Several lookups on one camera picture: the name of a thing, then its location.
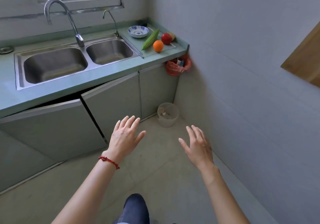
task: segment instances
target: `sink basin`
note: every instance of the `sink basin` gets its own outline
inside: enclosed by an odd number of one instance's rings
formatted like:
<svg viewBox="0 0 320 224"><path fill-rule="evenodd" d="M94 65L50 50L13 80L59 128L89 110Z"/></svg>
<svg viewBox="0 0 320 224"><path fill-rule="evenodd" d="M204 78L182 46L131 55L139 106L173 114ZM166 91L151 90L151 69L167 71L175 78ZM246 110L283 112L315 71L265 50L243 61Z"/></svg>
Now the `sink basin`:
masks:
<svg viewBox="0 0 320 224"><path fill-rule="evenodd" d="M90 45L87 53L91 60L98 65L132 57L134 52L120 39L107 40Z"/></svg>
<svg viewBox="0 0 320 224"><path fill-rule="evenodd" d="M38 84L83 71L88 63L77 48L65 48L33 55L23 64L26 81Z"/></svg>

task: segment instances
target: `person's left arm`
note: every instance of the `person's left arm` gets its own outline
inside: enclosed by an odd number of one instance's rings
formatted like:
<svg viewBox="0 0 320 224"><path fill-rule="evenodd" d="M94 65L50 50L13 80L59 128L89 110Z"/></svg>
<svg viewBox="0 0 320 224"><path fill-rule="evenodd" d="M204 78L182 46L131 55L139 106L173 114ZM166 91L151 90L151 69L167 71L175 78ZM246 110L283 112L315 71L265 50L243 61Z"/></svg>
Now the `person's left arm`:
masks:
<svg viewBox="0 0 320 224"><path fill-rule="evenodd" d="M102 156L120 164L146 134L142 131L136 138L134 137L139 122L140 118L135 120L134 116L131 118L126 116L122 121L118 121L109 148L102 153ZM113 163L100 159L52 224L92 223L115 170Z"/></svg>

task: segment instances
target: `green vegetable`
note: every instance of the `green vegetable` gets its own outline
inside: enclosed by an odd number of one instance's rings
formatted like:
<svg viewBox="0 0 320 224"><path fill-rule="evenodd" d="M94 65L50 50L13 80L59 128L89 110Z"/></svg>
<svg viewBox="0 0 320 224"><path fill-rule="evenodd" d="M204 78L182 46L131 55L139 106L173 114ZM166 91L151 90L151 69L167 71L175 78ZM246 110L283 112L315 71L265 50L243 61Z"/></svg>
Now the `green vegetable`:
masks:
<svg viewBox="0 0 320 224"><path fill-rule="evenodd" d="M146 42L142 46L142 51L146 50L150 45L152 45L158 38L160 29L155 30L152 35L146 40Z"/></svg>

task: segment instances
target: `tile floor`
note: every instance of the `tile floor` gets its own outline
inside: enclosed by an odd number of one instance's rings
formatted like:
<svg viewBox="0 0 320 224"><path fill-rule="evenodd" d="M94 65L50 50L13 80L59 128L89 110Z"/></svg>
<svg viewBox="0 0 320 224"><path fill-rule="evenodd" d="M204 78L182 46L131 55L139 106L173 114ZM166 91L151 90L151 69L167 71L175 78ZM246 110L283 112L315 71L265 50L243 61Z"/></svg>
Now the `tile floor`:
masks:
<svg viewBox="0 0 320 224"><path fill-rule="evenodd" d="M184 154L178 138L188 139L179 118L161 128L157 117L143 121L145 138L116 171L96 223L109 224L126 198L140 193L150 216L160 224L217 223L202 179ZM0 196L0 223L51 223L97 162L101 152L66 161ZM277 223L234 174L213 154L215 164L252 224Z"/></svg>

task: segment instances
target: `faucet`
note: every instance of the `faucet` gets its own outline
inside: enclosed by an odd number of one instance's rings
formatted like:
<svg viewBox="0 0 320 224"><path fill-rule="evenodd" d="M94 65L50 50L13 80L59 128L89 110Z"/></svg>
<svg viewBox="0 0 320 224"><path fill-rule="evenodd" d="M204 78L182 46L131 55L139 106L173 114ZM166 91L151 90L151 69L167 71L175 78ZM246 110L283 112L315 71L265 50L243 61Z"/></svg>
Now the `faucet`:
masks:
<svg viewBox="0 0 320 224"><path fill-rule="evenodd" d="M68 9L68 7L64 4L64 2L62 2L61 0L47 0L46 1L45 5L44 5L44 15L47 18L48 24L52 24L51 19L50 19L49 10L50 10L51 5L54 3L58 3L64 8L64 10L66 11L66 14L70 20L70 23L72 25L73 31L75 33L75 38L77 40L79 47L84 47L85 44L83 42L82 36L78 33L76 25L75 25L75 23L72 19L72 16L71 16L71 12Z"/></svg>
<svg viewBox="0 0 320 224"><path fill-rule="evenodd" d="M109 11L108 9L106 9L105 11L103 11L103 16L102 16L103 19L104 19L104 14L105 14L106 12L110 13L110 11ZM111 18L112 18L113 21L114 21L114 25L115 25L115 35L116 35L118 38L120 38L120 35L119 35L119 32L118 32L117 23L116 23L116 21L115 21L115 18L112 16L111 13L110 13L110 16L111 16Z"/></svg>

